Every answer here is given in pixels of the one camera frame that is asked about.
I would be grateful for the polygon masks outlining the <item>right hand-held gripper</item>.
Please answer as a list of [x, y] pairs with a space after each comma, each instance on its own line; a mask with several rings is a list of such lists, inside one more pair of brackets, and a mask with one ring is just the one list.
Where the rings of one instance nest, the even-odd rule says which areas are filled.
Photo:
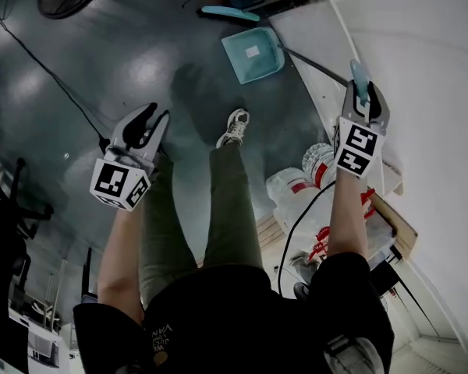
[[[378, 132], [386, 132], [390, 111], [383, 93], [373, 83], [368, 84], [370, 98], [369, 126]], [[342, 116], [337, 119], [333, 139], [334, 163], [358, 178], [364, 178], [380, 156], [385, 137], [356, 122], [365, 122], [366, 116], [357, 108], [356, 84], [350, 80], [342, 106]]]

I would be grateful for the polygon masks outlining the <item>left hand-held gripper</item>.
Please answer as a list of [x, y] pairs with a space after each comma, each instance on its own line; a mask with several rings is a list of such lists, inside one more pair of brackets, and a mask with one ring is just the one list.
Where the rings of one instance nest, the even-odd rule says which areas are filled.
[[90, 194], [103, 204], [133, 211], [151, 187], [156, 156], [170, 121], [165, 110], [147, 124], [157, 107], [151, 102], [125, 116], [114, 129], [112, 145], [96, 160]]

